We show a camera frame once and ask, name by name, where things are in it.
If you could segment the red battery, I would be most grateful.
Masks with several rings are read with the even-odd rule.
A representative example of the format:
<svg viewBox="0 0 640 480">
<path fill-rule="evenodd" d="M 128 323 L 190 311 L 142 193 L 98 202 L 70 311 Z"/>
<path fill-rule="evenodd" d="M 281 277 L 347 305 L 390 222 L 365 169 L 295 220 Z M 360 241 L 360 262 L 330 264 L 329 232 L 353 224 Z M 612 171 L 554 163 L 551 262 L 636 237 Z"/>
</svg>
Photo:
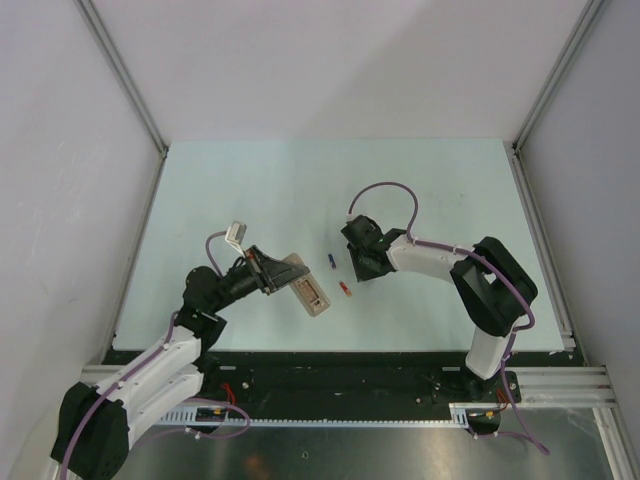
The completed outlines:
<svg viewBox="0 0 640 480">
<path fill-rule="evenodd" d="M 345 293 L 345 295 L 347 297 L 351 297 L 352 296 L 352 292 L 351 290 L 348 288 L 348 286 L 344 283 L 344 282 L 339 282 L 339 285 L 341 287 L 341 289 L 343 290 L 343 292 Z"/>
</svg>

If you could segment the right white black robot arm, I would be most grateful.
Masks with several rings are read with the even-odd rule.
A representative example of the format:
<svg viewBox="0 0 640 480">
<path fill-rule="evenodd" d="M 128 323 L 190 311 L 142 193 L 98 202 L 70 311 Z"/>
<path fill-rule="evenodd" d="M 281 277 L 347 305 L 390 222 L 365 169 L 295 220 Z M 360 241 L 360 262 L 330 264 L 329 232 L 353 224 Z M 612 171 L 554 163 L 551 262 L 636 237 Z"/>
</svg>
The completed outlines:
<svg viewBox="0 0 640 480">
<path fill-rule="evenodd" d="M 531 310 L 538 288 L 501 241 L 485 237 L 470 248 L 412 239 L 409 232 L 384 233 L 359 215 L 341 229 L 359 282 L 390 273 L 415 273 L 452 284 L 474 324 L 464 366 L 442 386 L 473 401 L 497 389 L 517 333 L 535 326 Z"/>
</svg>

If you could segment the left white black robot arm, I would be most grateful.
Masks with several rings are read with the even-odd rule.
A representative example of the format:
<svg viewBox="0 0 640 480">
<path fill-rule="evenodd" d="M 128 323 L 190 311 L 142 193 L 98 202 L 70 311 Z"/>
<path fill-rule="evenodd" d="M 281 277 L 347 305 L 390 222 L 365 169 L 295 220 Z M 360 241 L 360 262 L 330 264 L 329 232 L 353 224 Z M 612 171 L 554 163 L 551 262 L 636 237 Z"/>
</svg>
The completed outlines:
<svg viewBox="0 0 640 480">
<path fill-rule="evenodd" d="M 113 478 L 163 415 L 193 396 L 214 397 L 221 376 L 198 363 L 227 325 L 220 311 L 254 292 L 274 294 L 309 273 L 301 261 L 276 260 L 257 246 L 225 274 L 208 266 L 192 269 L 181 308 L 152 347 L 96 385 L 78 382 L 63 396 L 50 454 L 59 478 Z"/>
</svg>

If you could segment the white remote control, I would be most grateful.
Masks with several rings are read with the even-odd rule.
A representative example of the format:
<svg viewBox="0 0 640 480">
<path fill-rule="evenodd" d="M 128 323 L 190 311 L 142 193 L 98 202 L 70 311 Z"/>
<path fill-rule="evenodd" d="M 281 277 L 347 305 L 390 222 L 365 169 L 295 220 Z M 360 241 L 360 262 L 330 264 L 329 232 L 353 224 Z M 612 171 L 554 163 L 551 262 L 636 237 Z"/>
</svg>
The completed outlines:
<svg viewBox="0 0 640 480">
<path fill-rule="evenodd" d="M 285 274 L 286 285 L 294 292 L 308 315 L 317 317 L 325 312 L 331 305 L 329 297 L 302 258 L 297 253 L 291 253 L 284 258 L 284 262 L 290 266 Z"/>
</svg>

